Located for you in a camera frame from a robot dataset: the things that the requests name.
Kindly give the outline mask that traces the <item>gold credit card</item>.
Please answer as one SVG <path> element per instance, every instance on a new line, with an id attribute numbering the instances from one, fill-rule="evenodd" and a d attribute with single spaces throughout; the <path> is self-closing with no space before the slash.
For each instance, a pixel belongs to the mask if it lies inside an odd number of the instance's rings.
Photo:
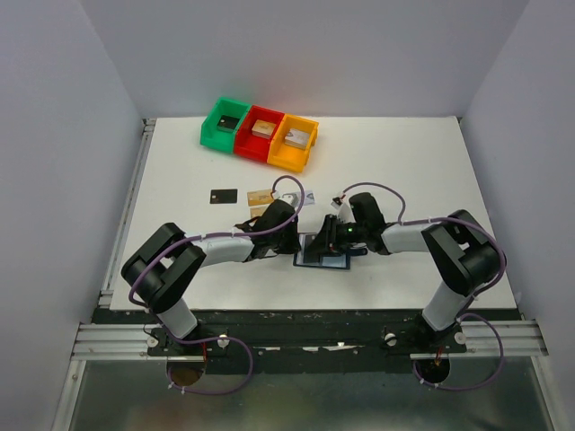
<path id="1" fill-rule="evenodd" d="M 247 193 L 247 203 L 249 207 L 268 205 L 272 203 L 273 200 L 274 197 L 272 196 L 271 189 L 261 189 Z"/>
<path id="2" fill-rule="evenodd" d="M 250 218 L 262 216 L 267 208 L 268 208 L 267 206 L 251 207 L 250 208 Z"/>

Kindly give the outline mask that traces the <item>navy blue card holder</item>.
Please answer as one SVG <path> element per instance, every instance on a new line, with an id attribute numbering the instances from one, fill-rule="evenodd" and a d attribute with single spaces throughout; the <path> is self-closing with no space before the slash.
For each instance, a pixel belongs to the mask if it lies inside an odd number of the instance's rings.
<path id="1" fill-rule="evenodd" d="M 327 268 L 338 270 L 350 270 L 351 258 L 367 255 L 367 248 L 353 248 L 345 254 L 338 256 L 313 257 L 306 248 L 315 238 L 314 233 L 299 234 L 300 251 L 294 255 L 293 265 L 302 268 Z"/>

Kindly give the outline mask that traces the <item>light blue VIP card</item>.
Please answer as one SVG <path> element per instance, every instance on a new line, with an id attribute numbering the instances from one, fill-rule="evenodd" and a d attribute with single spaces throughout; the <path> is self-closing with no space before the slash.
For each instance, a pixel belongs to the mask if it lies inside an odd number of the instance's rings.
<path id="1" fill-rule="evenodd" d="M 304 193 L 301 193 L 301 201 L 299 205 L 308 206 L 313 205 L 315 203 L 314 193 L 311 190 L 306 190 Z"/>

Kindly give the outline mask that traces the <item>black credit card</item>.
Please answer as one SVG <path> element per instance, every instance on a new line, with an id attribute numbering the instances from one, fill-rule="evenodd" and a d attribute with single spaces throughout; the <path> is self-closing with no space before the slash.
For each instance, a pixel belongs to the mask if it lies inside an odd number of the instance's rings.
<path id="1" fill-rule="evenodd" d="M 297 265 L 318 266 L 320 264 L 320 256 L 311 250 L 314 239 L 314 233 L 302 233 L 300 235 L 300 251 L 296 255 Z"/>
<path id="2" fill-rule="evenodd" d="M 236 204 L 238 200 L 238 189 L 212 189 L 210 191 L 209 203 L 211 205 Z"/>

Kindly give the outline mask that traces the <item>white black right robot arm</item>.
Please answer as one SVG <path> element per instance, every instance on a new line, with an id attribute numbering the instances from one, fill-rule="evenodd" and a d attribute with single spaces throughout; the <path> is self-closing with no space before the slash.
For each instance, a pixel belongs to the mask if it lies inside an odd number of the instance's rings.
<path id="1" fill-rule="evenodd" d="M 308 262 L 345 256 L 358 245 L 389 256 L 426 252 L 433 259 L 441 282 L 429 303 L 407 330 L 405 345 L 434 346 L 455 327 L 456 318 L 481 288 L 500 276 L 507 263 L 495 241 L 466 210 L 422 223 L 387 223 L 376 199 L 368 192 L 349 199 L 354 220 L 336 215 L 324 218 L 319 233 L 303 246 Z"/>

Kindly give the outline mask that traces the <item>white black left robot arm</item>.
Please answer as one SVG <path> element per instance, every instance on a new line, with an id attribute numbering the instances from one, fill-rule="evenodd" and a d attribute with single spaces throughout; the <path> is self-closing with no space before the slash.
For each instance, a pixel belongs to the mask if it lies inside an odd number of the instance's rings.
<path id="1" fill-rule="evenodd" d="M 229 232 L 191 237 L 174 223 L 161 225 L 121 268 L 130 286 L 129 301 L 150 311 L 180 343 L 191 342 L 198 336 L 199 322 L 183 295 L 199 270 L 297 253 L 300 210 L 277 199 L 263 215 Z"/>

